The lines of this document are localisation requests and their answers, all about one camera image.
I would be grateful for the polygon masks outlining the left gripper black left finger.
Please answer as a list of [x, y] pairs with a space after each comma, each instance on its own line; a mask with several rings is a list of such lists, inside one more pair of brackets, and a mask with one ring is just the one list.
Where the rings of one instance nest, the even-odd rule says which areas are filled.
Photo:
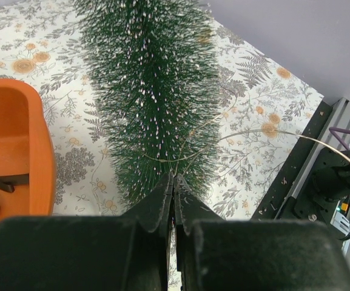
[[0, 290], [167, 290], [173, 174], [120, 216], [0, 222]]

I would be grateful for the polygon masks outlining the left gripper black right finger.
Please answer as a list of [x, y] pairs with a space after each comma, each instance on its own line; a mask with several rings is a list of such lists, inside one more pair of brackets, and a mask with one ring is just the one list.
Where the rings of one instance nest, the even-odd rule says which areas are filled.
[[223, 220], [181, 175], [173, 198], [183, 290], [350, 290], [349, 267], [323, 224]]

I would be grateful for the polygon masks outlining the small green christmas tree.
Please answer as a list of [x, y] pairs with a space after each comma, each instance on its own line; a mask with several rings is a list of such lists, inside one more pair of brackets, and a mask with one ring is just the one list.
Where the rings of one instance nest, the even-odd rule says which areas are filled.
[[166, 173], [204, 196], [219, 140], [219, 70], [198, 1], [75, 1], [115, 180], [128, 206]]

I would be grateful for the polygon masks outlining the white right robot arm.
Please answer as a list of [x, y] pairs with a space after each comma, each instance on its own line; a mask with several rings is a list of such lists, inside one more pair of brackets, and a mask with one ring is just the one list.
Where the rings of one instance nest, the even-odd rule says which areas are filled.
[[350, 162], [323, 148], [295, 199], [292, 214], [298, 219], [323, 222], [338, 239], [349, 232], [349, 223], [335, 226], [339, 204], [350, 198]]

